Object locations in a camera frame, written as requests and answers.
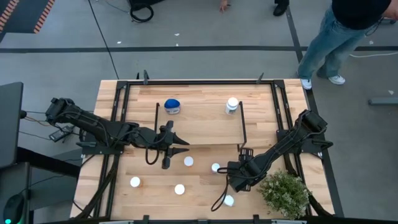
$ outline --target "floor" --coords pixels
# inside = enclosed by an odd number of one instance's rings
[[[144,69],[150,78],[257,78],[262,72],[264,78],[292,78],[299,64],[295,49],[308,46],[330,4],[292,1],[292,17],[274,17],[273,0],[231,0],[224,14],[218,12],[219,0],[165,0],[154,6],[153,20],[137,24],[105,0],[91,2],[120,79],[134,79]],[[126,0],[108,2],[129,10]],[[297,35],[290,32],[294,28]],[[397,35],[398,24],[381,25],[361,43],[368,51],[353,54],[391,53],[387,50],[398,48]],[[39,34],[4,36],[0,85],[23,82],[23,109],[36,112],[29,116],[37,119],[44,119],[52,97],[93,110],[100,80],[117,78],[104,47],[88,0],[57,0]],[[350,57],[341,71],[344,86],[313,81],[319,114],[329,123],[326,138],[335,143],[330,157],[346,217],[398,220],[397,108],[367,103],[373,96],[398,94],[397,61],[398,55]],[[55,129],[22,121],[21,131],[47,137]],[[75,142],[75,137],[65,143],[19,138],[20,146],[48,156],[78,149]],[[65,182],[69,195],[74,184]],[[65,220],[71,205],[72,196],[41,208],[35,223]]]

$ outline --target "white sneaker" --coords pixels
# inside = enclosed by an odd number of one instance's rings
[[[335,85],[342,85],[342,84],[344,84],[346,82],[346,80],[343,77],[339,76],[339,75],[336,75],[334,77],[330,77],[329,80]]]
[[[312,88],[311,80],[300,79],[300,81],[301,81],[301,85],[303,86],[304,90],[311,90],[311,88]]]

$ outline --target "light blue jeans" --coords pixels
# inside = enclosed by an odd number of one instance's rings
[[[330,7],[322,20],[318,36],[311,42],[298,67],[297,75],[301,79],[311,79],[323,59],[325,63],[318,70],[317,75],[321,78],[338,75],[341,64],[355,50],[359,41],[376,26],[377,24],[365,30],[347,28],[336,20]]]

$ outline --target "white cup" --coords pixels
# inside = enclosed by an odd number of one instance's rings
[[[187,156],[187,157],[184,159],[184,164],[185,164],[187,167],[193,166],[193,158],[190,157],[190,156]]]
[[[230,196],[230,195],[225,196],[224,204],[229,207],[234,206],[234,198],[232,198],[232,196]]]
[[[175,192],[177,195],[184,194],[184,192],[185,192],[185,187],[184,187],[184,185],[182,185],[182,184],[177,184],[177,185],[175,186],[175,188],[174,188],[174,192]]]
[[[138,177],[133,177],[130,180],[130,185],[131,185],[131,187],[134,187],[134,188],[140,187],[142,185],[141,179]]]
[[[211,165],[211,172],[214,173],[214,174],[216,174],[216,173],[217,173],[217,170],[218,170],[219,168],[220,168],[220,165],[217,164],[217,163],[215,163],[215,164]]]

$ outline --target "leaves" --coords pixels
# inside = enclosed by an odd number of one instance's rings
[[[294,177],[286,171],[277,171],[268,175],[257,190],[262,194],[271,209],[281,212],[291,220],[305,215],[305,208],[310,203],[310,192],[300,177]]]

